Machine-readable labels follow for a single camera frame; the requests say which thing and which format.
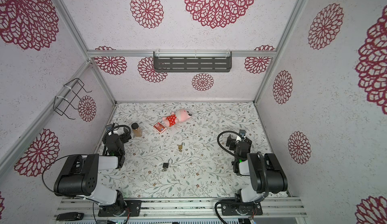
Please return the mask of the black padlock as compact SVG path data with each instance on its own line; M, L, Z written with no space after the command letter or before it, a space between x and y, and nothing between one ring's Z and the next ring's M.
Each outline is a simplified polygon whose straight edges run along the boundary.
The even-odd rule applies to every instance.
M173 163L172 159L169 159L168 162L163 163L162 171L166 172L172 163Z

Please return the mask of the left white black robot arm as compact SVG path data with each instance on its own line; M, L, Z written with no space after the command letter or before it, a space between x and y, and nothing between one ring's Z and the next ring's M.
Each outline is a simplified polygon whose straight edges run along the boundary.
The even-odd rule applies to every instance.
M103 154L70 154L61 157L65 163L53 188L44 186L56 196L81 198L98 204L101 217L129 217L131 210L119 190L110 189L98 182L102 170L123 167L126 159L124 144L131 139L127 125L109 124L102 138Z

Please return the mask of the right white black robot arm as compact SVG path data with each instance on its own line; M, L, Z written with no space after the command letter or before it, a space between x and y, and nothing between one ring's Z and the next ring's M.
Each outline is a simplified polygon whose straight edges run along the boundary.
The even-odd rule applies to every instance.
M252 152L253 142L244 130L238 133L223 131L217 136L220 148L234 157L233 171L238 176L250 178L250 184L238 190L234 200L220 200L214 211L221 223L227 223L223 216L250 216L263 214L261 202L270 193L277 194L288 189L287 177L273 153Z

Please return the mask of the brown spice jar black lid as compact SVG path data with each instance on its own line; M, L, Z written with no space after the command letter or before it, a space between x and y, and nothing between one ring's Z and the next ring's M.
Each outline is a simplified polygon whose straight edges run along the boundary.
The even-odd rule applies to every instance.
M131 125L131 128L132 128L133 135L135 137L142 137L142 130L138 123L133 123Z

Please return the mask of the red playing card box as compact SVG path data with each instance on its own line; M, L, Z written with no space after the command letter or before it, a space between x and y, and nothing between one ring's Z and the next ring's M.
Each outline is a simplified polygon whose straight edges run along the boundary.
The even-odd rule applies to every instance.
M159 133L163 133L167 130L167 128L160 122L157 122L156 124L153 125L153 128Z

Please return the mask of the pink plush pig toy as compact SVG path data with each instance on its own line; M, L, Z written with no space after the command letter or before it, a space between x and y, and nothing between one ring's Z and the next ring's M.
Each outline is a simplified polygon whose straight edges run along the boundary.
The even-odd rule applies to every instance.
M175 112L171 113L170 116L163 117L162 123L166 127L171 127L176 123L187 121L189 118L191 118L191 116L192 116L192 113L190 113L185 109L181 109L181 110L178 110L176 113Z

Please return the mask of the black remote device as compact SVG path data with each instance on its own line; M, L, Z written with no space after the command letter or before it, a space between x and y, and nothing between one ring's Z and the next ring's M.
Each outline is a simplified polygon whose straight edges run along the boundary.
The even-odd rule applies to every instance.
M78 212L70 212L70 213L64 213L64 214L59 214L56 217L57 221L80 221L84 217L83 213L78 213Z

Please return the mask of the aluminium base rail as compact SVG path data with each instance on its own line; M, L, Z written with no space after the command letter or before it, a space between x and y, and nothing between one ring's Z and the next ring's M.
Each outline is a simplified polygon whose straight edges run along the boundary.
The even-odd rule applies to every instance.
M226 204L231 198L127 198L128 211L121 216L110 217L113 221L131 222L138 220L167 221L173 219L214 219L218 216L227 219L294 218L298 224L304 224L306 210L298 197L269 197L253 207Z

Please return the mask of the grey wall shelf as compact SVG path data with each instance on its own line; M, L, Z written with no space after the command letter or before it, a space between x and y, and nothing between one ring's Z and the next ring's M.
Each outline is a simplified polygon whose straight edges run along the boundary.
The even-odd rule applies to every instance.
M153 67L158 73L227 73L232 69L232 53L153 53Z

